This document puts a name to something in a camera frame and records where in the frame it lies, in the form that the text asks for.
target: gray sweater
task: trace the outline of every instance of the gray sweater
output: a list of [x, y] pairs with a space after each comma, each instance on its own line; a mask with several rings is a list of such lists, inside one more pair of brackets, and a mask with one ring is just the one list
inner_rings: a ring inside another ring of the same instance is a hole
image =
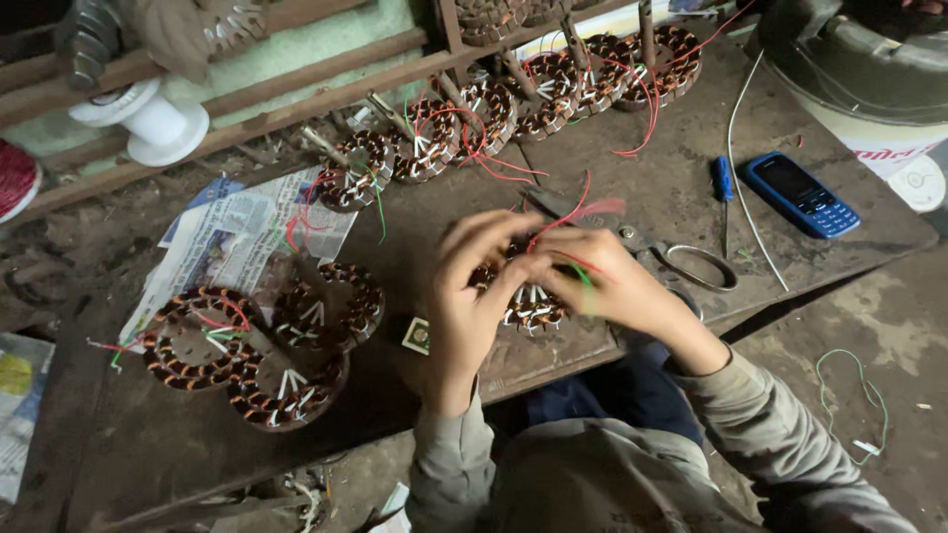
[[736, 353], [711, 376], [676, 380], [715, 449], [767, 499], [764, 528], [721, 496], [694, 442], [619, 420], [535, 426], [495, 466], [475, 392], [456, 418], [422, 411], [407, 504], [414, 530], [917, 531], [783, 381]]

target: dirty floor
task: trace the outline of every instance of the dirty floor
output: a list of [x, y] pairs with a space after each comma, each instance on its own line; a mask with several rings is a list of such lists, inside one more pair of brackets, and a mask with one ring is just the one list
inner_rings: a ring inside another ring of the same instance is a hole
[[[816, 361], [829, 350], [855, 354], [889, 412], [885, 450], [869, 459], [864, 474], [896, 510], [922, 532], [948, 532], [948, 246], [901, 260], [800, 309], [741, 340], [736, 348], [790, 385], [824, 423]], [[855, 440], [880, 443], [882, 412], [866, 401], [855, 362], [845, 354], [821, 366], [833, 432], [854, 457]], [[397, 481], [408, 482], [410, 433], [362, 447], [332, 465], [334, 511], [324, 531], [357, 530], [381, 508]], [[750, 482], [719, 454], [709, 457], [712, 478], [724, 495], [752, 519], [757, 498]], [[233, 533], [293, 531], [268, 520], [270, 511], [231, 522]]]

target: blue mobile phone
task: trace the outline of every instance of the blue mobile phone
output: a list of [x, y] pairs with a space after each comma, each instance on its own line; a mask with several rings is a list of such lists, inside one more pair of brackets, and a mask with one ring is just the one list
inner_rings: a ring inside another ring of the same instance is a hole
[[751, 160], [741, 167], [740, 177], [809, 236], [831, 239], [859, 226], [856, 211], [779, 152]]

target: wooden table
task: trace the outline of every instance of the wooden table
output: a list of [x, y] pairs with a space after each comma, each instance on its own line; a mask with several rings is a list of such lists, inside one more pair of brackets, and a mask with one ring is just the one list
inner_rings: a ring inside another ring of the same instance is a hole
[[[702, 29], [698, 33], [710, 34]], [[712, 199], [708, 165], [726, 153], [727, 120], [749, 64], [724, 38], [706, 46], [703, 57], [698, 83], [660, 112], [651, 141], [637, 159], [608, 150], [628, 150], [641, 142], [647, 113], [615, 110], [524, 146], [522, 153], [509, 146], [501, 158], [522, 166], [525, 156], [532, 167], [551, 174], [539, 177], [541, 185], [577, 196], [589, 169], [590, 199], [623, 197], [628, 220], [640, 230], [720, 253], [721, 206]], [[804, 145], [797, 148], [800, 136]], [[746, 192], [791, 291], [784, 292], [768, 269], [736, 202], [730, 235], [739, 287], [723, 295], [691, 290], [708, 322], [720, 324], [805, 294], [937, 240], [927, 223], [765, 70], [758, 71], [738, 114], [734, 146], [738, 163], [771, 150], [794, 157], [860, 213], [863, 224], [839, 239], [811, 239]], [[524, 175], [510, 169], [501, 173]], [[327, 415], [296, 432], [263, 433], [233, 412], [223, 391], [170, 390], [137, 364], [127, 364], [115, 376], [100, 366], [101, 354], [82, 342], [86, 336], [112, 338], [120, 328], [118, 321], [102, 322], [108, 303], [96, 300], [64, 325], [24, 478], [22, 511], [15, 517], [19, 524], [38, 531], [56, 523], [68, 530], [90, 524], [119, 528], [127, 523], [118, 521], [153, 516], [409, 428], [418, 403], [398, 374], [400, 369], [411, 381], [422, 356], [399, 342], [410, 317], [426, 315], [421, 295], [435, 245], [450, 221], [510, 209], [520, 198], [516, 182], [499, 181], [469, 163], [418, 187], [392, 184], [383, 200], [385, 242], [376, 244], [381, 223], [372, 207], [359, 216], [340, 260], [372, 268], [387, 291], [388, 316], [354, 354], [349, 385]], [[750, 257], [735, 253], [738, 249]], [[124, 292], [113, 292], [113, 302], [132, 305], [136, 292], [130, 286]], [[575, 319], [536, 338], [502, 328], [483, 368], [484, 396], [496, 400], [589, 368], [618, 357], [615, 348], [601, 321]]]

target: white bucket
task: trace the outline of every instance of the white bucket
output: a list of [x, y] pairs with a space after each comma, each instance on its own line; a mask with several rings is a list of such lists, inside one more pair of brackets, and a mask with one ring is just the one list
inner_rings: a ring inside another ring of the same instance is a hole
[[773, 65], [768, 66], [811, 115], [882, 179], [889, 178], [948, 138], [948, 123], [913, 126], [847, 115], [805, 92]]

